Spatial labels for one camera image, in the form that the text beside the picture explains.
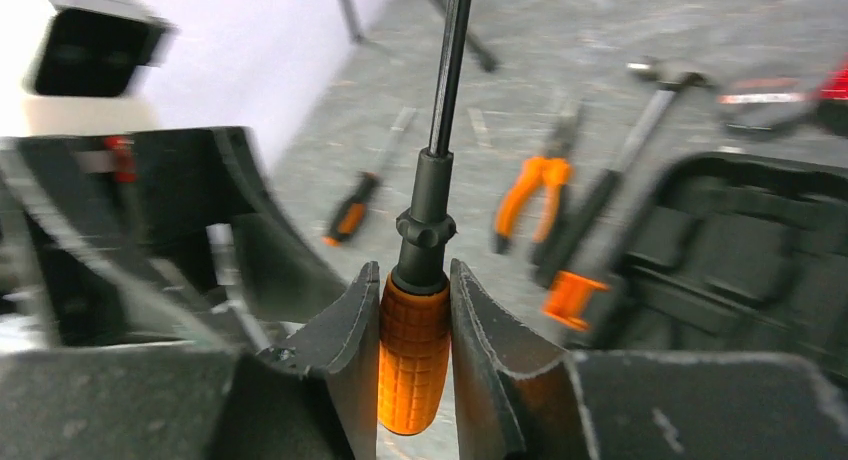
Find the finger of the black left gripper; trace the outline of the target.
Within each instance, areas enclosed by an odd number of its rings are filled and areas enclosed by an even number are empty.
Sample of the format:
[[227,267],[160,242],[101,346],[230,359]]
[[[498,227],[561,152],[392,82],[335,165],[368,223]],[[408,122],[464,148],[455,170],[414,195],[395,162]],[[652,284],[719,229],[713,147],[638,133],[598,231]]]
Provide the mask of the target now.
[[247,306],[263,321],[306,323],[346,284],[277,205],[254,163],[246,130],[216,127],[212,132],[223,168],[218,199],[231,225]]

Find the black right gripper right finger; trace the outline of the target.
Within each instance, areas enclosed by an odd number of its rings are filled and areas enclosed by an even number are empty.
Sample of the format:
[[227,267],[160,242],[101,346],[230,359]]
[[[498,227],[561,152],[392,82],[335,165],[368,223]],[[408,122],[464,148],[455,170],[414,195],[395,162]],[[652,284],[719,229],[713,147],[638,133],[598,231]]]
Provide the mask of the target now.
[[451,263],[463,459],[843,459],[847,405],[818,368],[762,352],[565,350]]

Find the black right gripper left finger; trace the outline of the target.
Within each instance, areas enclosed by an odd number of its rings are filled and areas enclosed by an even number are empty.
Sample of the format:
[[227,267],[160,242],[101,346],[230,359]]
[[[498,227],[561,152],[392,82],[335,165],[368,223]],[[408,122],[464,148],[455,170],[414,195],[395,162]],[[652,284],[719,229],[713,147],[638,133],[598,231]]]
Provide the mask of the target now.
[[372,459],[379,269],[280,345],[30,350],[1,359],[5,459]]

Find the small orange black screwdriver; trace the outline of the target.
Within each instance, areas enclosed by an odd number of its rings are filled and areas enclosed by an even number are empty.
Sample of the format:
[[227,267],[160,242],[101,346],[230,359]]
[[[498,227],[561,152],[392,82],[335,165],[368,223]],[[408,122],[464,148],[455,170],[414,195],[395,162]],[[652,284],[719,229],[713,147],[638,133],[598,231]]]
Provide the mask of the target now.
[[359,172],[359,179],[354,188],[337,204],[323,236],[327,245],[340,246],[357,233],[375,191],[381,185],[385,172],[392,165],[395,150],[403,140],[416,114],[416,108],[404,107],[400,111],[390,128],[388,140],[377,154],[372,167]]

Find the large orange handle screwdriver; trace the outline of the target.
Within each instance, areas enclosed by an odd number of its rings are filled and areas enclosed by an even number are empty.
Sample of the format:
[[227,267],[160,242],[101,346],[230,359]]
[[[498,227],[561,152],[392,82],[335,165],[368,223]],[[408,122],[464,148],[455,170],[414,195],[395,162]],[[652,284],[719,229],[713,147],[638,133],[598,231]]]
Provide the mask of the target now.
[[439,408],[451,342],[445,247],[456,234],[447,212],[450,140],[472,0],[446,0],[429,144],[418,155],[410,207],[396,220],[397,265],[380,302],[378,419],[398,435],[426,430]]

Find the black plastic tool case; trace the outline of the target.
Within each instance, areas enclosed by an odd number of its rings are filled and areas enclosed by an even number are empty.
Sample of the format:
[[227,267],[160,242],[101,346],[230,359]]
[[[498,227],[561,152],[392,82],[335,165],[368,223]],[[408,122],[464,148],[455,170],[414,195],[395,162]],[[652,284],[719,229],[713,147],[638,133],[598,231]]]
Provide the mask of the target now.
[[702,153],[668,168],[608,270],[544,308],[569,347],[778,351],[847,381],[847,172]]

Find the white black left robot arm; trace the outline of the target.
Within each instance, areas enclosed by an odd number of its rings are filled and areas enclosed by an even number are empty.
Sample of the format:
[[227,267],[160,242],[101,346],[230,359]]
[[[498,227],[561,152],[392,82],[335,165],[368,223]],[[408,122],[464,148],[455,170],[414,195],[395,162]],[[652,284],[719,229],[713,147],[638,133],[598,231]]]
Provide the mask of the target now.
[[1,289],[39,347],[261,342],[344,292],[246,128],[164,129],[133,91],[169,32],[138,0],[1,0]]

